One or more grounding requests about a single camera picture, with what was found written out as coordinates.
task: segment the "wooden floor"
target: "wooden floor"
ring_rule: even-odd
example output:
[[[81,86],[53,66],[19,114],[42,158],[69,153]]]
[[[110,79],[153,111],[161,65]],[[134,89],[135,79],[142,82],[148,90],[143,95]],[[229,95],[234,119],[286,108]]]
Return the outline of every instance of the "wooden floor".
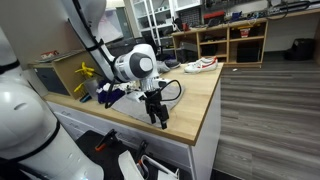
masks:
[[[267,55],[226,68],[214,169],[242,179],[320,179],[320,66]]]

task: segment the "gray floor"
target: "gray floor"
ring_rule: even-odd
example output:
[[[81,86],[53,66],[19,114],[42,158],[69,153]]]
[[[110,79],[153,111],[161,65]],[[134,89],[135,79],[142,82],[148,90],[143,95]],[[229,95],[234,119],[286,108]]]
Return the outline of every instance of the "gray floor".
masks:
[[[320,66],[266,55],[226,68],[214,169],[243,179],[320,179]]]

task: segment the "white sneaker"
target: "white sneaker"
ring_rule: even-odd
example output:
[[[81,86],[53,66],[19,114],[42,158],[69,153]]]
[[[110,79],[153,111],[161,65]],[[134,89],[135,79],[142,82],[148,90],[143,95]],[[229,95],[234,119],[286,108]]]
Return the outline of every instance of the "white sneaker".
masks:
[[[202,57],[202,58],[200,58],[200,59],[198,59],[197,61],[195,61],[195,62],[191,62],[191,63],[188,63],[188,66],[189,65],[193,65],[194,63],[198,63],[199,61],[202,61],[202,62],[204,62],[204,63],[211,63],[214,59],[216,59],[217,57],[216,56],[213,56],[213,57],[211,57],[211,58],[204,58],[204,57]]]
[[[213,71],[218,67],[218,59],[216,57],[213,58],[209,63],[203,62],[201,59],[196,61],[193,64],[188,65],[184,68],[184,72],[186,73],[199,73],[202,71]]]

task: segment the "shoe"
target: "shoe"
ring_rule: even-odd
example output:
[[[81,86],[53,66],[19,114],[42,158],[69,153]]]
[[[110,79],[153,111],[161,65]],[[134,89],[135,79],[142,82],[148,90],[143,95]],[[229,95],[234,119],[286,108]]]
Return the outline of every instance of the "shoe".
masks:
[[[170,71],[170,68],[163,61],[157,61],[157,69],[159,74]]]
[[[201,59],[184,68],[186,73],[199,73],[202,71],[213,71],[218,67],[218,59],[216,57],[209,63],[203,62]]]
[[[194,63],[198,63],[199,61],[202,61],[202,62],[204,62],[204,63],[210,63],[211,61],[213,61],[213,60],[216,59],[216,58],[217,58],[216,56],[213,56],[212,58],[204,58],[204,57],[202,57],[202,58],[198,59],[198,60],[195,61],[195,62],[188,63],[188,66],[189,66],[189,65],[192,65],[192,64],[194,64]]]
[[[175,69],[178,68],[181,63],[175,59],[171,59],[171,60],[165,60],[164,63],[170,68],[170,69]]]

